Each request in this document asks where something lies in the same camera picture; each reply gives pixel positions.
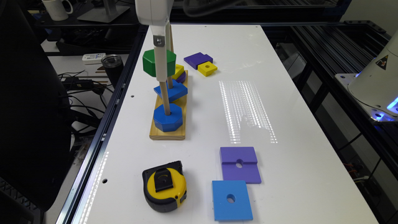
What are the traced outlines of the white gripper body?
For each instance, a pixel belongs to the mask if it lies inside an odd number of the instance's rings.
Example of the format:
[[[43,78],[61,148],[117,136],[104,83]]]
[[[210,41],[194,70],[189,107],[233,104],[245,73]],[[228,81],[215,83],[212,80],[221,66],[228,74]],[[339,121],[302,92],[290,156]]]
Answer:
[[[149,26],[165,26],[170,18],[173,0],[135,0],[139,22]]]

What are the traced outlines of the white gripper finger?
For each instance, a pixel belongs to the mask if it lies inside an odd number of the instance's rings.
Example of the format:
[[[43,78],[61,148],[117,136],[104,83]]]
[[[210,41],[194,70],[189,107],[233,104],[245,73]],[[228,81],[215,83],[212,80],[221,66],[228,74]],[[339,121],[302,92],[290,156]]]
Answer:
[[[150,26],[153,36],[155,72],[158,82],[167,80],[167,36],[166,26]]]
[[[165,47],[167,50],[171,49],[170,24],[165,25]]]

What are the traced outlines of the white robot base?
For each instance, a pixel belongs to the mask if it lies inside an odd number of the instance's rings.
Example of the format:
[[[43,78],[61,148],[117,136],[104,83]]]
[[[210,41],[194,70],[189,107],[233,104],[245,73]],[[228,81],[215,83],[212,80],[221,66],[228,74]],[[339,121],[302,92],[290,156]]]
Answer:
[[[359,73],[337,73],[336,80],[375,122],[397,121],[397,34]]]

